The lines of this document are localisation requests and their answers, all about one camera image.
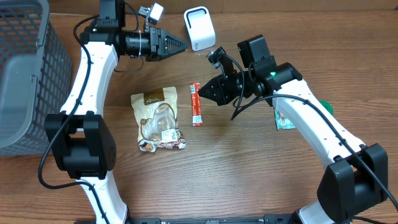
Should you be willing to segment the red stick packet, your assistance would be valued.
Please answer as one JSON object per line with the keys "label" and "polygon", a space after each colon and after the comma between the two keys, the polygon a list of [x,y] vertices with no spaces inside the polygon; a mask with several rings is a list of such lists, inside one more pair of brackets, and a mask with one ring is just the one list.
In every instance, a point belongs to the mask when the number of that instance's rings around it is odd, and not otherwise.
{"label": "red stick packet", "polygon": [[199,89],[200,89],[200,84],[198,82],[193,82],[190,84],[193,126],[203,126],[203,120],[201,116],[200,96],[198,94]]}

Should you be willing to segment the teal tissue pack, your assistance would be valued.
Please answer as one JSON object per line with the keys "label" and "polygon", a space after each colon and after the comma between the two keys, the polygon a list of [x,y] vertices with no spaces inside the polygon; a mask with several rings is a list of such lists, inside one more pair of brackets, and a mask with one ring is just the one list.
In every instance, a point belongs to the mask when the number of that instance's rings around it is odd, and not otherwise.
{"label": "teal tissue pack", "polygon": [[275,125],[277,130],[280,129],[295,129],[294,124],[285,117],[285,115],[279,112],[277,109],[274,110]]}

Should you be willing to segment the beige snack pouch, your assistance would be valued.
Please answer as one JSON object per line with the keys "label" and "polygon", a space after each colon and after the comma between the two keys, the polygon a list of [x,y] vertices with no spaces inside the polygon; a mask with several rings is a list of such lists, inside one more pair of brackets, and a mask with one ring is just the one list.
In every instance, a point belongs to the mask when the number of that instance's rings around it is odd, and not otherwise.
{"label": "beige snack pouch", "polygon": [[186,148],[186,140],[178,126],[177,99],[174,86],[131,95],[140,150]]}

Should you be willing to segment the green lidded jar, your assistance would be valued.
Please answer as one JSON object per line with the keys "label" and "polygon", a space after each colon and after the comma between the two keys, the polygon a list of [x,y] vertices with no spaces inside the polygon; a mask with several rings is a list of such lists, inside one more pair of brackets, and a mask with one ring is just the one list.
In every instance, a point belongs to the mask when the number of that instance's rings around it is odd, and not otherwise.
{"label": "green lidded jar", "polygon": [[320,101],[320,104],[331,114],[333,115],[333,107],[332,105],[327,102],[327,101]]}

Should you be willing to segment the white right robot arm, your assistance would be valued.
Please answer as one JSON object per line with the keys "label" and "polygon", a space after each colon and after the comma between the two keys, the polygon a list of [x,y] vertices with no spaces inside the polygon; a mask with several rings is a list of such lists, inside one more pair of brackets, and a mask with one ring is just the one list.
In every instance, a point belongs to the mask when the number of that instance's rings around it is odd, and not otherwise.
{"label": "white right robot arm", "polygon": [[221,73],[198,94],[218,105],[249,98],[283,113],[315,151],[324,168],[315,202],[290,214],[267,214],[264,223],[349,223],[392,198],[388,157],[379,144],[368,146],[344,128],[311,92],[290,63],[277,64],[264,36],[238,44],[241,62],[222,48],[208,61]]}

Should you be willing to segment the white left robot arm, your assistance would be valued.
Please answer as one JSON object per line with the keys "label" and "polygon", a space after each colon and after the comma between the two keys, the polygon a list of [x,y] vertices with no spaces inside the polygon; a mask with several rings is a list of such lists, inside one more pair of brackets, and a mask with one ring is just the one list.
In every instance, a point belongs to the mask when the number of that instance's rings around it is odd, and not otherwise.
{"label": "white left robot arm", "polygon": [[49,140],[46,154],[70,177],[70,185],[83,188],[96,215],[96,223],[131,223],[113,169],[116,143],[104,118],[104,101],[111,75],[122,56],[156,62],[181,52],[188,44],[157,28],[164,8],[141,7],[134,13],[144,18],[143,30],[126,30],[125,1],[101,1],[99,14],[83,19],[83,32],[74,37],[81,59],[72,90],[58,113],[45,118]]}

